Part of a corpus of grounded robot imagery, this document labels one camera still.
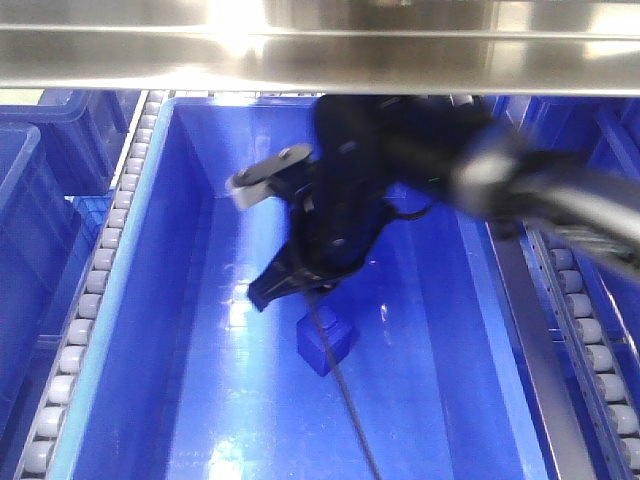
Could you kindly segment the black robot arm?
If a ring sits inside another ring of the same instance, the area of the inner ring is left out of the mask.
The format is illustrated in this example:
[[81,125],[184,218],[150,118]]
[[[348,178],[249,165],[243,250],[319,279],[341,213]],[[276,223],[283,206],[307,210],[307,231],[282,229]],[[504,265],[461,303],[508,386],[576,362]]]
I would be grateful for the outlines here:
[[269,197],[289,210],[287,240],[248,287],[257,309],[297,293],[324,295],[365,263],[403,218],[400,183],[473,217],[530,222],[598,263],[639,274],[639,186],[535,148],[481,105],[411,95],[324,95],[316,145],[295,145],[231,176],[236,206]]

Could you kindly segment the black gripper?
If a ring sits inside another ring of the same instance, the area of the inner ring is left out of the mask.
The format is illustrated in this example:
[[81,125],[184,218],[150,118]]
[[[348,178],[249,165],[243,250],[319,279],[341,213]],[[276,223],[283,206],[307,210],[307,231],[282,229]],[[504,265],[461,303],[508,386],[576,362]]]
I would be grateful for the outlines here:
[[291,250],[280,249],[249,284],[248,299],[260,312],[304,287],[327,294],[362,268],[382,230],[398,219],[385,198],[389,181],[376,151],[358,144],[327,148],[315,169],[312,151],[306,143],[286,147],[225,184],[239,210],[269,197],[292,202],[311,184],[292,214]]

